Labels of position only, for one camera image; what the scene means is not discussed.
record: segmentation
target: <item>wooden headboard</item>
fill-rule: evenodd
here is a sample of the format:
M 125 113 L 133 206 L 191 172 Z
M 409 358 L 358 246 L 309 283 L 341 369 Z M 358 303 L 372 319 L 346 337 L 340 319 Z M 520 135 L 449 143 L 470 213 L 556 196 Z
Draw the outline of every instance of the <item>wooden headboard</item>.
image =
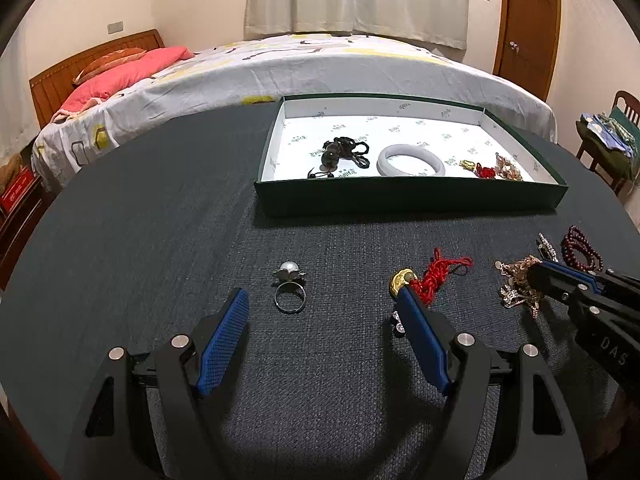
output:
M 73 79 L 92 61 L 121 48 L 140 47 L 146 50 L 163 48 L 164 43 L 157 30 L 139 32 L 108 41 L 80 54 L 75 54 L 54 66 L 47 68 L 29 81 L 33 105 L 40 127 L 43 128 L 60 109 L 60 105 L 71 95 Z

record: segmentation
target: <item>wall outlet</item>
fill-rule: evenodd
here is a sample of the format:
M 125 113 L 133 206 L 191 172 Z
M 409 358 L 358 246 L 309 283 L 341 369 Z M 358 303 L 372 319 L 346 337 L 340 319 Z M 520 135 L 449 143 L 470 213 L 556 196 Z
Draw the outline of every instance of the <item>wall outlet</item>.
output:
M 116 32 L 122 32 L 124 30 L 124 26 L 122 22 L 110 23 L 107 25 L 107 33 L 115 34 Z

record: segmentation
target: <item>orange pillow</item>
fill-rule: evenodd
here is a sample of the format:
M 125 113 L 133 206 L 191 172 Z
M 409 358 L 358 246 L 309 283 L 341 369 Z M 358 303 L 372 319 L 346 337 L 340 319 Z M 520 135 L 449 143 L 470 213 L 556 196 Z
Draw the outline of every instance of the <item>orange pillow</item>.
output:
M 106 72 L 110 68 L 128 63 L 129 61 L 135 61 L 145 54 L 146 50 L 137 47 L 123 48 L 122 50 L 116 50 L 115 52 L 106 54 L 105 56 L 99 57 L 82 70 L 82 72 L 76 76 L 73 83 L 74 85 L 81 85 L 85 81 L 88 81 L 102 72 Z

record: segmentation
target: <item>red box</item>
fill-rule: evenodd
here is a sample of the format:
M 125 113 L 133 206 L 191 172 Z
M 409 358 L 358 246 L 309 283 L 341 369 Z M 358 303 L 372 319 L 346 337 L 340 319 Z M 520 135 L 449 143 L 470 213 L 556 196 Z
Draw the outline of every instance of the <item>red box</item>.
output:
M 20 170 L 13 183 L 6 189 L 4 195 L 0 197 L 0 206 L 2 206 L 5 213 L 9 214 L 20 202 L 24 192 L 27 191 L 27 188 L 34 180 L 35 176 L 29 168 L 25 166 Z

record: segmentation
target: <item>door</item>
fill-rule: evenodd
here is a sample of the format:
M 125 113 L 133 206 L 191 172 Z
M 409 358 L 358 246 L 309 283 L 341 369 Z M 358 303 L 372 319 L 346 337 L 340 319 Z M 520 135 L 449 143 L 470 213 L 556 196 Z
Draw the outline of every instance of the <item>door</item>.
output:
M 559 33 L 560 0 L 503 0 L 494 74 L 546 100 Z

